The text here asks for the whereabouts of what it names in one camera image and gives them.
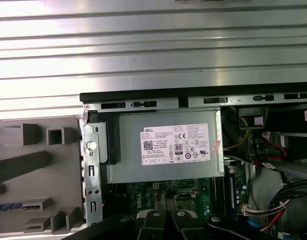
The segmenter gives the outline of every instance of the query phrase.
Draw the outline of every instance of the square hole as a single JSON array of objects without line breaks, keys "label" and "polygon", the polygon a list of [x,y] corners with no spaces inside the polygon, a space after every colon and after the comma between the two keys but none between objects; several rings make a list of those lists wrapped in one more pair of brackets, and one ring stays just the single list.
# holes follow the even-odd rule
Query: square hole
[{"label": "square hole", "polygon": [[63,131],[61,129],[48,130],[47,144],[63,144]]}]

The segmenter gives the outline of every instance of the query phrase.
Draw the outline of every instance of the corrugated metal surface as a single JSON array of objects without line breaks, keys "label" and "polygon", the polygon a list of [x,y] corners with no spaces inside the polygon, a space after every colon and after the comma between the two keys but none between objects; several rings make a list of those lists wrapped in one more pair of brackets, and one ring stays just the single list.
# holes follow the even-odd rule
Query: corrugated metal surface
[{"label": "corrugated metal surface", "polygon": [[0,119],[78,114],[82,92],[292,82],[307,0],[0,1]]}]

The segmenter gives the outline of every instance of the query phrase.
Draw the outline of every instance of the qr code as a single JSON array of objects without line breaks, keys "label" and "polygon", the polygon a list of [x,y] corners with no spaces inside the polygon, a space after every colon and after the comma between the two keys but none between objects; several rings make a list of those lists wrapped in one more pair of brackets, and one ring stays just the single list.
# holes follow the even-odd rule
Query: qr code
[{"label": "qr code", "polygon": [[154,150],[153,141],[144,141],[143,142],[143,149],[144,150]]}]

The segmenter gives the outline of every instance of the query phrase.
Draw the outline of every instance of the white connector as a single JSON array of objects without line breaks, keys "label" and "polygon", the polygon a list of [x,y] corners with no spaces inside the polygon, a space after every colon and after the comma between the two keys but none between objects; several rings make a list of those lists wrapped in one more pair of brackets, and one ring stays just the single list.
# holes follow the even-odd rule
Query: white connector
[{"label": "white connector", "polygon": [[248,204],[243,204],[241,206],[241,213],[243,216],[247,217],[247,216],[250,216],[251,214],[247,212],[247,209],[250,209],[250,205]]}]

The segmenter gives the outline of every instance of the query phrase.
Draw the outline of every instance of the power supply label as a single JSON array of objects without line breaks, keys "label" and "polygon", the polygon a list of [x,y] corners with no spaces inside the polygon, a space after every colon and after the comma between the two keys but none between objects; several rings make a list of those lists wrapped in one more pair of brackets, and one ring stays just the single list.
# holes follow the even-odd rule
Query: power supply label
[{"label": "power supply label", "polygon": [[208,124],[145,127],[140,133],[142,165],[210,161]]}]

